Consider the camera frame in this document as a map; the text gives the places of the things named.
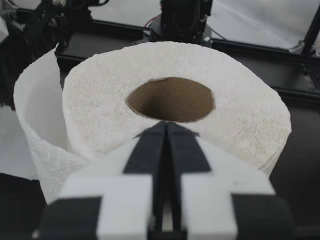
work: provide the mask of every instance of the cable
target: cable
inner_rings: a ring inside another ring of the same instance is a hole
[[[159,17],[159,16],[160,16],[160,14],[157,15],[157,16],[154,16],[153,18],[151,18],[150,20],[148,20],[148,21],[146,22],[146,24],[144,25],[144,28],[147,28],[148,24],[151,23],[155,18],[157,18],[157,17]]]
[[[211,29],[212,32],[214,32],[215,34],[217,34],[220,38],[222,38],[223,40],[227,40],[224,36],[222,36],[221,34],[219,34],[217,31],[213,30],[213,28],[211,26],[209,26],[209,28]]]

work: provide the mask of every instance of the white paper towel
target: white paper towel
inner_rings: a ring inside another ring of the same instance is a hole
[[[268,175],[291,132],[278,93],[230,56],[199,45],[156,42],[95,55],[65,79],[62,105],[70,149],[94,159],[158,122],[132,111],[126,98],[150,80],[196,81],[216,108],[183,125]]]
[[[54,50],[27,67],[14,86],[14,104],[47,203],[66,177],[90,160],[66,151],[60,71]]]
[[[172,42],[95,55],[65,80],[67,139],[52,50],[24,70],[14,89],[17,116],[48,203],[70,173],[158,122],[136,114],[125,100],[141,84],[165,77],[183,77],[211,88],[216,109],[183,125],[270,174],[291,131],[290,114],[275,91],[231,57]],[[67,141],[75,154],[67,150]]]

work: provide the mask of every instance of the cardboard core hole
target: cardboard core hole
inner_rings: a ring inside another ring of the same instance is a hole
[[[149,81],[134,90],[126,103],[137,114],[174,122],[194,122],[216,108],[208,87],[179,77]]]

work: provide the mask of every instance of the red wire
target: red wire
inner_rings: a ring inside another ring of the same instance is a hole
[[[151,18],[149,21],[146,22],[146,24],[144,25],[144,28],[147,28],[147,26],[149,25],[149,23],[154,20],[156,17],[159,17],[160,15],[154,16],[153,18]]]

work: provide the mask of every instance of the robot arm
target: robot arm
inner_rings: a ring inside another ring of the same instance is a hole
[[[172,229],[164,231],[167,222]],[[264,173],[187,128],[162,121],[71,174],[44,211],[37,235],[293,240],[294,222]]]

